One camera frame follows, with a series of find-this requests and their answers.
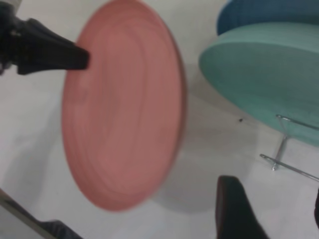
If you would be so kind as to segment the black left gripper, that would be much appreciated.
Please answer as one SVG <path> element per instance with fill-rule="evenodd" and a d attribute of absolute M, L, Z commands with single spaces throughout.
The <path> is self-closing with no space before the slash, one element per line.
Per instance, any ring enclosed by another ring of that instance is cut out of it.
<path fill-rule="evenodd" d="M 0 74 L 12 65 L 12 35 L 15 29 L 19 0 L 0 1 Z M 61 37 L 38 20 L 30 18 L 17 25 L 17 72 L 28 75 L 47 70 L 84 70 L 89 52 Z"/>

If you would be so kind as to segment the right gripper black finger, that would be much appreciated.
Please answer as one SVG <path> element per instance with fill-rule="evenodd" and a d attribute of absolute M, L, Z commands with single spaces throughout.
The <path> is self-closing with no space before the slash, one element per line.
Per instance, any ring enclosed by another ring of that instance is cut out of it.
<path fill-rule="evenodd" d="M 267 239 L 255 217 L 245 189 L 234 176 L 220 176 L 215 206 L 218 239 Z"/>

